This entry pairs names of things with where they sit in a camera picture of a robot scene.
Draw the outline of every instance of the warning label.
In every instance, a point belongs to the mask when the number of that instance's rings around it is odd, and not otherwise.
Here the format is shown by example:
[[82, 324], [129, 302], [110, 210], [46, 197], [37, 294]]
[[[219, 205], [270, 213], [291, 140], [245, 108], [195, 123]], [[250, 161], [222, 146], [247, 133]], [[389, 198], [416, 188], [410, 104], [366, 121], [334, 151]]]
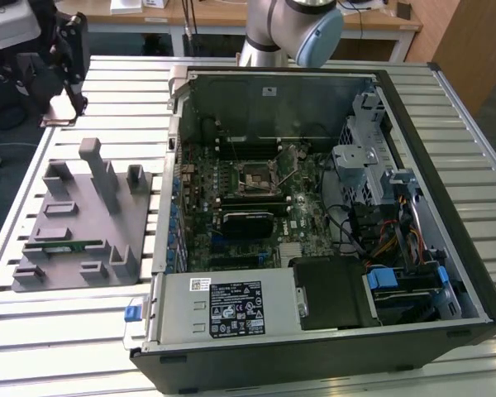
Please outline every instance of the warning label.
[[247, 337], [265, 333], [260, 281], [211, 284], [209, 302], [209, 334], [212, 337]]

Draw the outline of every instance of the gray floor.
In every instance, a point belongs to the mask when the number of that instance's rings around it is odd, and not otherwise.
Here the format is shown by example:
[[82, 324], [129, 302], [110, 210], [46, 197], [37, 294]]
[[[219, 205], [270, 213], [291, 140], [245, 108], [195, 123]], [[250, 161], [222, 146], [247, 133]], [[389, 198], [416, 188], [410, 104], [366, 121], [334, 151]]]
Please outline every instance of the gray floor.
[[[139, 35], [119, 36], [122, 36], [121, 39], [114, 40], [114, 36], [96, 35], [91, 40], [92, 53], [100, 55], [140, 54], [142, 40]], [[476, 121], [496, 150], [496, 88], [481, 109]], [[0, 143], [37, 143], [43, 132], [41, 128], [37, 127], [37, 122], [38, 117], [33, 115], [20, 127], [11, 131], [0, 132]], [[3, 158], [0, 168], [0, 229], [34, 151], [35, 148], [29, 146], [0, 146], [0, 156]]]

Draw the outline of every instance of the orange wire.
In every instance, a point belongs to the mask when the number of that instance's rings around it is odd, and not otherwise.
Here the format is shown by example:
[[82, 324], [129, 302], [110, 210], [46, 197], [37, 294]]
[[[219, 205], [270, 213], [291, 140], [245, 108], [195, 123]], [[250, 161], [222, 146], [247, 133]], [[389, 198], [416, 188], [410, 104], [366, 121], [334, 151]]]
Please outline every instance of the orange wire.
[[382, 228], [380, 229], [380, 239], [379, 239], [379, 243], [382, 242], [382, 240], [384, 239], [384, 232], [385, 232], [385, 229], [386, 229], [386, 226], [388, 226], [390, 223], [397, 223], [398, 220], [397, 219], [392, 219], [390, 221], [386, 221], [384, 222], [384, 224], [382, 225]]

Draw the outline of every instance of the slotted metal work surface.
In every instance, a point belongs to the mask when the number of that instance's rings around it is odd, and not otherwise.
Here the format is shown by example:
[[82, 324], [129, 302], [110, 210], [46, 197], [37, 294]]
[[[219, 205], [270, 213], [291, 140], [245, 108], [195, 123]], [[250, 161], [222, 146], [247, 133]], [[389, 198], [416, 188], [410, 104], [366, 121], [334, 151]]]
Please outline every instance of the slotted metal work surface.
[[[149, 292], [155, 222], [169, 112], [167, 78], [175, 64], [232, 60], [93, 57], [84, 92], [90, 105], [74, 128], [47, 129], [0, 234], [0, 395], [160, 395], [122, 345], [123, 309]], [[496, 283], [496, 158], [441, 74], [425, 65], [331, 63], [386, 69], [394, 81], [465, 225]], [[17, 294], [12, 273], [35, 223], [48, 160], [88, 172], [79, 143], [96, 136], [116, 172], [143, 164], [154, 175], [141, 282], [134, 286]], [[143, 338], [141, 332], [133, 335]], [[496, 395], [496, 338], [450, 352], [418, 371], [227, 390], [205, 395]]]

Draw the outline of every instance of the blue connector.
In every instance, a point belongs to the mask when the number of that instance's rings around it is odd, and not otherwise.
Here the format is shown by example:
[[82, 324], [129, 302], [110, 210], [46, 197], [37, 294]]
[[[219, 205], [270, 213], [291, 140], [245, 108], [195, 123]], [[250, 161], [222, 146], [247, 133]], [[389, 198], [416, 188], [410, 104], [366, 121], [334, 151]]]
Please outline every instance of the blue connector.
[[448, 277], [448, 273], [446, 272], [445, 266], [439, 266], [437, 272], [439, 273], [439, 278], [441, 279], [443, 285], [448, 284], [450, 278]]
[[167, 244], [169, 245], [169, 248], [172, 248], [172, 246], [176, 243], [176, 237], [174, 236], [173, 233], [170, 233], [167, 236]]
[[176, 208], [175, 203], [171, 203], [171, 217], [176, 217], [177, 213], [179, 213], [179, 209]]
[[371, 289], [398, 287], [397, 277], [393, 269], [383, 267], [373, 269], [367, 275], [367, 282]]
[[173, 250], [167, 250], [167, 264], [168, 265], [174, 264], [174, 251]]
[[141, 305], [127, 306], [124, 314], [125, 323], [141, 321]]
[[260, 252], [257, 258], [257, 262], [259, 263], [259, 266], [265, 263], [266, 258], [268, 258], [268, 252]]

